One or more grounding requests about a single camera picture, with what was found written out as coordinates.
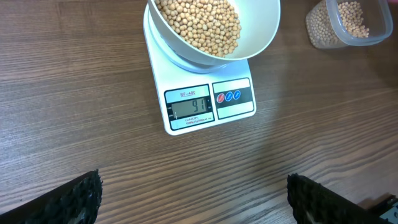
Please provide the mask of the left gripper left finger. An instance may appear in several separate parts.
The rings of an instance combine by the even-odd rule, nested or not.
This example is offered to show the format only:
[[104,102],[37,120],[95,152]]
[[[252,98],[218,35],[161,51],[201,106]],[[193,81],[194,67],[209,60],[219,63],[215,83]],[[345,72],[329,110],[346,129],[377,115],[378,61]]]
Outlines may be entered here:
[[1,215],[1,223],[94,224],[102,201],[99,170],[89,171]]

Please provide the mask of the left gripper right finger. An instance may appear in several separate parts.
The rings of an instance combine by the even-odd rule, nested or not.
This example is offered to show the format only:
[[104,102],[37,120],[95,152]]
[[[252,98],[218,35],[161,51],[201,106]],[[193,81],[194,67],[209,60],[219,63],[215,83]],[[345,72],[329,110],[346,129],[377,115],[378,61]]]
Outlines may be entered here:
[[287,201],[298,224],[385,224],[388,221],[304,175],[287,177]]

